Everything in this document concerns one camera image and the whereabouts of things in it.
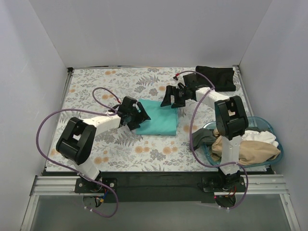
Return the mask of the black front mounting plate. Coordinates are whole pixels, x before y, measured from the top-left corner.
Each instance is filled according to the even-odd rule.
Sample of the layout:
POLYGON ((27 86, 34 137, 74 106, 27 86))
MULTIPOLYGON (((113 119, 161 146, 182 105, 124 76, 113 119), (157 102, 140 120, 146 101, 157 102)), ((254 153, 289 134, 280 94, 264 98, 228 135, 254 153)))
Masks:
POLYGON ((218 172, 103 172, 98 179, 116 192, 120 202, 214 203, 214 194, 224 189, 245 191, 242 177, 228 182, 218 172))

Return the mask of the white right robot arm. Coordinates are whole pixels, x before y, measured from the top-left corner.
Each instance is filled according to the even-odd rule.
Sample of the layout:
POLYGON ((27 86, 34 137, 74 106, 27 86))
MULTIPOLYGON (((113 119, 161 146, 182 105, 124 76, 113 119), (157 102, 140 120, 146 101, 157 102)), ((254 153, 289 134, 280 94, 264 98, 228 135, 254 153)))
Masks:
POLYGON ((177 73, 173 79, 177 82, 175 86, 166 86, 164 99, 161 106, 181 108, 186 105, 187 100, 198 102, 191 119, 193 125, 194 117, 200 104, 204 103, 215 111, 216 128, 222 140, 221 162, 215 165, 224 174, 218 178, 218 187, 223 191, 229 191, 235 186, 232 175, 240 170, 239 152, 240 143, 245 130, 248 128, 248 118, 240 96, 225 96, 216 92, 215 85, 205 75, 191 71, 194 75, 186 75, 183 81, 179 80, 177 73))

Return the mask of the blue plastic laundry basket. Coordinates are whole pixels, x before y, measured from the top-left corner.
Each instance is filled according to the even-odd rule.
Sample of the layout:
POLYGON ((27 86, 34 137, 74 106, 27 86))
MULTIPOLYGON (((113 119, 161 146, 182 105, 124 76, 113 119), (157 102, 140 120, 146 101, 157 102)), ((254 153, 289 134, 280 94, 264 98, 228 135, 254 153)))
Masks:
MULTIPOLYGON (((266 120, 264 120, 260 117, 256 117, 256 116, 248 117, 248 123, 249 123, 248 128, 247 128, 248 130, 254 130, 254 131, 259 131, 259 132, 269 131, 273 135, 276 136, 274 129, 271 126, 271 124, 268 121, 266 121, 266 120)), ((283 151, 283 147, 280 144, 277 137, 276 137, 276 141, 279 143, 278 149, 281 151, 281 153, 277 156, 276 159, 268 160, 268 161, 261 163, 261 164, 248 165, 248 166, 245 166, 245 167, 257 167, 257 166, 273 165, 273 164, 280 162, 282 160, 283 156, 284 156, 284 151, 283 151)))

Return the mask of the floral table cloth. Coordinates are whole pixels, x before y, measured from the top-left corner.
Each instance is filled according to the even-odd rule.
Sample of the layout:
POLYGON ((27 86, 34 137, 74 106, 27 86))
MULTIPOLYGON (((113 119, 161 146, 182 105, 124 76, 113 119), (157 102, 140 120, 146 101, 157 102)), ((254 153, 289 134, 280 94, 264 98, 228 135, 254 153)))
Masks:
MULTIPOLYGON (((173 77, 181 71, 181 67, 76 69, 53 144, 70 118, 90 118, 93 112, 114 106, 117 98, 162 101, 166 86, 173 85, 173 77)), ((189 131, 214 121, 215 113, 201 104, 190 126, 197 104, 189 100, 178 110, 175 136, 139 136, 127 127, 110 130, 95 138, 91 159, 101 171, 206 171, 207 160, 202 151, 192 154, 189 149, 189 131)))

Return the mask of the white t shirt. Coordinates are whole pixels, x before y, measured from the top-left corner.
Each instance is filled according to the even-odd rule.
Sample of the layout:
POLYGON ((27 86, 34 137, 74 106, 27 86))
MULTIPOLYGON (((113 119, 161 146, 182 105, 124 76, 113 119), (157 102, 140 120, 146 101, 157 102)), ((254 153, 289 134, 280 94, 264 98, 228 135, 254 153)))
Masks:
POLYGON ((260 141, 278 147, 279 143, 276 141, 276 136, 269 131, 254 131, 246 130, 242 136, 242 141, 260 141))

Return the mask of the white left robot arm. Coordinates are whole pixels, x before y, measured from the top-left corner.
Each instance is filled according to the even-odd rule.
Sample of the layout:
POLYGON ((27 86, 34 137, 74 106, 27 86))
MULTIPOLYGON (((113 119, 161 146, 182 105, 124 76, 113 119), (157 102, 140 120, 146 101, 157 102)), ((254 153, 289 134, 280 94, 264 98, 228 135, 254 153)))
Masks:
POLYGON ((90 158, 95 137, 121 126, 135 130, 141 127, 141 123, 151 119, 142 103, 128 96, 119 105, 108 109, 104 115, 88 119, 71 118, 56 144, 56 150, 87 179, 86 187, 93 193, 98 192, 103 185, 98 178, 100 171, 90 158))

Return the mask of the beige t shirt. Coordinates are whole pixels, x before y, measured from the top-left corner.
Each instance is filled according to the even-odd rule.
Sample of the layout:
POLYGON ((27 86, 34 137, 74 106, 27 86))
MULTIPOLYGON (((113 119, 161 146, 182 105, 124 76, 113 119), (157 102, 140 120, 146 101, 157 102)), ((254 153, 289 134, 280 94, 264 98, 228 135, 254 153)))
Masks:
POLYGON ((239 163, 244 166, 274 160, 281 153, 278 147, 260 141, 241 141, 239 163))

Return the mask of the grey t shirt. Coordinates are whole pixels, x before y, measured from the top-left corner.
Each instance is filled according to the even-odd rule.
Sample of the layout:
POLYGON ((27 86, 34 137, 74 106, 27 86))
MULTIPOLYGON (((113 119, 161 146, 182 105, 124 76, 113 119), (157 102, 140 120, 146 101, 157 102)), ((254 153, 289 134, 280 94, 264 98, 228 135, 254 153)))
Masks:
POLYGON ((192 134, 192 148, 195 151, 202 145, 212 145, 216 140, 212 130, 201 128, 192 134))

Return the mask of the folded black t shirt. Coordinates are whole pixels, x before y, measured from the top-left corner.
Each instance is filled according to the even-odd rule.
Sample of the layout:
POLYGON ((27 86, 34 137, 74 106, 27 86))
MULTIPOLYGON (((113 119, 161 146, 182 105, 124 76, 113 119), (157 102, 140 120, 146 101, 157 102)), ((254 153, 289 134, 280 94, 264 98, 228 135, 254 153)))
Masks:
POLYGON ((214 84, 217 92, 236 91, 236 86, 233 82, 234 70, 231 67, 197 66, 195 71, 205 75, 214 84))

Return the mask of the teal t shirt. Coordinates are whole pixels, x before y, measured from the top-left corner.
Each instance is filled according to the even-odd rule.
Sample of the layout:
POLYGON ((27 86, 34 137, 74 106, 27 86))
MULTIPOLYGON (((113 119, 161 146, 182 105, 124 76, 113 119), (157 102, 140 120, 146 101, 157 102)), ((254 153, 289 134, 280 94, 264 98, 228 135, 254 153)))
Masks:
POLYGON ((175 136, 178 126, 178 110, 171 106, 161 107, 159 101, 140 99, 150 120, 146 120, 135 129, 137 135, 175 136))

